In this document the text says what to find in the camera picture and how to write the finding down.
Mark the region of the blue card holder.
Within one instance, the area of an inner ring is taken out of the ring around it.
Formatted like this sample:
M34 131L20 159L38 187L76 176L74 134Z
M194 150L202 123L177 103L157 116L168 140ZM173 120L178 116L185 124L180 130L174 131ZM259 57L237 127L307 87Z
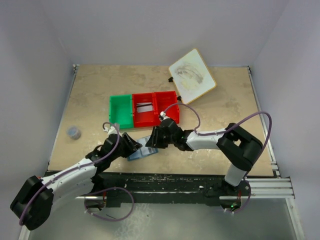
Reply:
M131 161L134 161L134 160L138 160L138 159L142 159L142 158L146 158L146 157L148 157L150 155L157 154L159 152L159 150L157 148L146 147L146 143L148 142L150 137L151 136L149 135L149 136L145 136L145 137L142 137L142 138L137 140L137 142L140 143L142 145L142 147L139 148L136 152L134 152L133 154L131 154L127 158L128 162L131 162Z

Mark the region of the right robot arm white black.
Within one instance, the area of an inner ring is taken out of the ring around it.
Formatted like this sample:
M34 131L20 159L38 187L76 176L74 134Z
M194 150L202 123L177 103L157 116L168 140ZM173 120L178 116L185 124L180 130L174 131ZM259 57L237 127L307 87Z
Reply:
M165 149L174 145L181 151L220 150L230 161L230 167L224 177L222 190L228 196L240 190L240 183L251 171L262 154L265 145L236 123L215 131L183 130L171 119L164 119L152 129L145 146Z

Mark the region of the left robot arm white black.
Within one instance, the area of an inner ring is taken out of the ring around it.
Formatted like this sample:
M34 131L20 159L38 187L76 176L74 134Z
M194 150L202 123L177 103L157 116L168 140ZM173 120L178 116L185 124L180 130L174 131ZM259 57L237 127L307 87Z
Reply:
M73 166L46 177L29 177L10 205L19 224L32 231L40 227L54 209L76 197L103 191L99 174L119 157L127 158L142 145L127 133L112 133Z

